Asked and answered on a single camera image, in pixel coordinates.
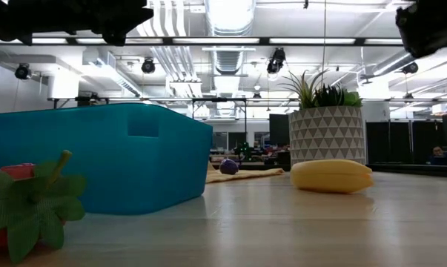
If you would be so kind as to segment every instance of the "plastic bin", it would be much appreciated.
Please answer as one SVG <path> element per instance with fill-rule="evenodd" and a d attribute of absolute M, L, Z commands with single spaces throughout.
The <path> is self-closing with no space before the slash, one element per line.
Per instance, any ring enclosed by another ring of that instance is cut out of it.
<path fill-rule="evenodd" d="M 0 167 L 73 153 L 85 210 L 146 214 L 200 196 L 212 127 L 155 105 L 112 104 L 0 114 Z"/>

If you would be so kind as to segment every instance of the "wall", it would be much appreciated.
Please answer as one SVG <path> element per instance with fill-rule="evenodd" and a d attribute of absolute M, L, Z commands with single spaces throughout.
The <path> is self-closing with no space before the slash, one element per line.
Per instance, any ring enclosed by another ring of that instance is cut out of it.
<path fill-rule="evenodd" d="M 47 101 L 47 86 L 33 80 L 18 80 L 11 70 L 0 66 L 0 113 L 53 108 Z"/>
<path fill-rule="evenodd" d="M 245 122 L 235 121 L 235 122 L 205 122 L 208 125 L 213 126 L 213 132 L 228 132 L 228 133 L 244 133 L 245 132 Z M 250 146 L 254 144 L 254 133 L 256 132 L 269 132 L 269 121 L 248 121 L 247 122 L 247 132 L 248 132 L 248 143 Z"/>

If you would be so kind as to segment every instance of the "ceiling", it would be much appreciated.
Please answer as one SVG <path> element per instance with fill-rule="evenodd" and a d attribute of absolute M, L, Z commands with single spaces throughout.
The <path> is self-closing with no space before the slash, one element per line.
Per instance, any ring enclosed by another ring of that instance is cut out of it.
<path fill-rule="evenodd" d="M 228 10 L 222 10 L 231 18 L 232 4 L 238 4 L 237 0 L 227 0 Z M 164 27 L 165 1 L 162 1 L 161 24 Z M 203 0 L 185 0 L 185 31 L 189 36 L 207 36 L 208 29 L 205 21 L 205 3 Z M 377 37 L 400 38 L 398 29 L 394 23 L 395 10 L 398 7 L 406 7 L 405 1 L 391 0 L 327 0 L 325 16 L 324 1 L 309 1 L 308 9 L 303 8 L 303 1 L 292 0 L 257 0 L 254 13 L 252 35 L 257 37 Z M 66 36 L 66 33 L 43 33 L 37 36 Z M 94 36 L 89 31 L 78 32 L 78 35 Z M 128 36 L 141 36 L 137 29 L 132 30 Z M 211 54 L 202 51 L 201 46 L 190 46 L 193 66 L 197 76 L 202 81 L 202 92 L 214 90 L 214 70 Z M 277 79 L 269 81 L 266 72 L 268 58 L 275 47 L 257 46 L 254 51 L 245 52 L 239 91 L 249 96 L 255 92 L 254 86 L 259 85 L 262 96 L 285 98 L 291 96 L 291 92 L 278 86 L 283 76 L 288 76 L 289 71 L 301 75 L 304 71 L 309 74 L 323 69 L 330 71 L 324 75 L 324 83 L 331 84 L 346 76 L 349 71 L 357 71 L 363 74 L 364 66 L 374 66 L 385 61 L 389 57 L 403 50 L 402 47 L 284 47 L 286 54 L 285 67 L 279 72 Z M 86 47 L 73 46 L 7 46 L 2 45 L 1 50 L 12 54 L 23 55 L 53 55 L 69 65 L 83 70 L 83 76 L 92 79 L 92 85 L 81 83 L 81 88 L 105 92 L 120 92 L 121 88 L 105 76 L 97 76 L 81 69 L 83 65 L 82 55 Z M 149 46 L 129 47 L 96 47 L 101 54 L 108 52 L 116 57 L 116 67 L 123 72 L 135 84 L 143 89 L 146 96 L 165 96 L 166 72 L 159 62 L 155 60 L 156 71 L 152 74 L 143 74 L 141 65 L 145 57 L 152 57 L 153 52 Z M 389 86 L 390 96 L 402 97 L 406 91 L 416 91 L 433 87 L 416 97 L 434 98 L 447 96 L 447 48 L 440 50 L 433 56 L 418 59 L 419 71 L 405 76 L 402 73 L 389 73 L 381 78 L 373 80 L 380 87 Z M 356 90 L 364 86 L 357 75 L 349 75 L 343 79 L 342 86 L 349 90 Z"/>

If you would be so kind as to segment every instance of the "planter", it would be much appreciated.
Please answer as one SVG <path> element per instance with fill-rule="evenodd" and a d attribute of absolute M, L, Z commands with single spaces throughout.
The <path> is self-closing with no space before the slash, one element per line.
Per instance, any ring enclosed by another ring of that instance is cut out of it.
<path fill-rule="evenodd" d="M 309 108 L 289 115 L 291 165 L 315 159 L 350 159 L 365 164 L 361 108 Z"/>

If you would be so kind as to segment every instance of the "toy banana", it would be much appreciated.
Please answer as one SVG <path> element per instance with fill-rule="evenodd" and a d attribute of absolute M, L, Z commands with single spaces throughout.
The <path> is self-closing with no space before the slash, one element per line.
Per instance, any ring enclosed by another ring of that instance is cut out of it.
<path fill-rule="evenodd" d="M 370 168 L 351 160 L 314 160 L 292 166 L 291 183 L 307 191 L 350 194 L 372 186 L 370 174 Z"/>

